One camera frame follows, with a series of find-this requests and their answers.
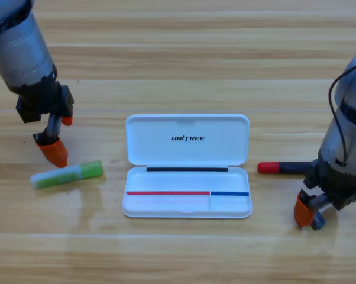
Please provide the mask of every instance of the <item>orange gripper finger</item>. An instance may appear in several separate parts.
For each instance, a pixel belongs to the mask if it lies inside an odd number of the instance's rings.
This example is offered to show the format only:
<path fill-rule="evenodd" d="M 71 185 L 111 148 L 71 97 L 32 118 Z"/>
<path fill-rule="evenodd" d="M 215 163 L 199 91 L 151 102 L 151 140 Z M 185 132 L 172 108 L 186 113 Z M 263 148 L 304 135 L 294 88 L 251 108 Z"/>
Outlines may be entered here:
<path fill-rule="evenodd" d="M 315 217 L 315 212 L 309 209 L 300 200 L 300 193 L 297 196 L 297 201 L 294 209 L 294 218 L 299 228 L 310 226 Z"/>
<path fill-rule="evenodd" d="M 73 110 L 72 110 L 71 117 L 63 117 L 62 118 L 62 123 L 66 126 L 71 126 L 73 124 Z"/>
<path fill-rule="evenodd" d="M 55 166 L 67 166 L 67 150 L 60 139 L 51 145 L 39 146 L 39 148 L 43 152 L 44 157 Z"/>

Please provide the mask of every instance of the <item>blue line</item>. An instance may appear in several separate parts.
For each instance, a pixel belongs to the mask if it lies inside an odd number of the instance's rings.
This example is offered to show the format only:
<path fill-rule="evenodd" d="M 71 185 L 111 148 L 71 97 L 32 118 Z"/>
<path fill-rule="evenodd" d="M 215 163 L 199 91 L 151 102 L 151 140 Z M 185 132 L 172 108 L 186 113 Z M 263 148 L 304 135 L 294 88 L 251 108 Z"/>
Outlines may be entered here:
<path fill-rule="evenodd" d="M 249 192 L 227 192 L 227 191 L 211 191 L 211 195 L 215 196 L 249 196 Z"/>

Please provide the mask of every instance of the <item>case lid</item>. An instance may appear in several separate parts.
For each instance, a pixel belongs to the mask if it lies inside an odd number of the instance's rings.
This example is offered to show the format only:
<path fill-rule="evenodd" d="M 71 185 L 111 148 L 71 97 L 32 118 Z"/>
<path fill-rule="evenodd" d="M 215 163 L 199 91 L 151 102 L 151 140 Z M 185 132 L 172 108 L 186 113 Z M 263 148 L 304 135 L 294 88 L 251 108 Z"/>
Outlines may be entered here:
<path fill-rule="evenodd" d="M 126 121 L 128 160 L 146 166 L 237 166 L 248 157 L 241 114 L 138 114 Z"/>

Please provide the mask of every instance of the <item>red line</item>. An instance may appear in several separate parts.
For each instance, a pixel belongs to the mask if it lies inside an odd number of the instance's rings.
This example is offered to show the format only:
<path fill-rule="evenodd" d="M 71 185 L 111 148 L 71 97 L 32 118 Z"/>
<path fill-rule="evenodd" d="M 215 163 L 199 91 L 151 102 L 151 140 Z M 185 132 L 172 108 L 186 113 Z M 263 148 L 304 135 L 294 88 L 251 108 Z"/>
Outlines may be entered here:
<path fill-rule="evenodd" d="M 127 191 L 127 195 L 209 195 L 209 191 Z"/>

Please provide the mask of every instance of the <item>unitree logo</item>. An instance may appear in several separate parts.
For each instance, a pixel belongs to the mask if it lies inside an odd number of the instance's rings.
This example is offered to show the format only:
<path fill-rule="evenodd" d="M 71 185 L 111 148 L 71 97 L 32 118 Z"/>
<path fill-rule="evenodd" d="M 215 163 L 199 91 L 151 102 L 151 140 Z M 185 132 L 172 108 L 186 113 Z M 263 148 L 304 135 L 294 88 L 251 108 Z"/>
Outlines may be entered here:
<path fill-rule="evenodd" d="M 206 137 L 204 136 L 173 136 L 171 139 L 173 141 L 204 141 Z"/>

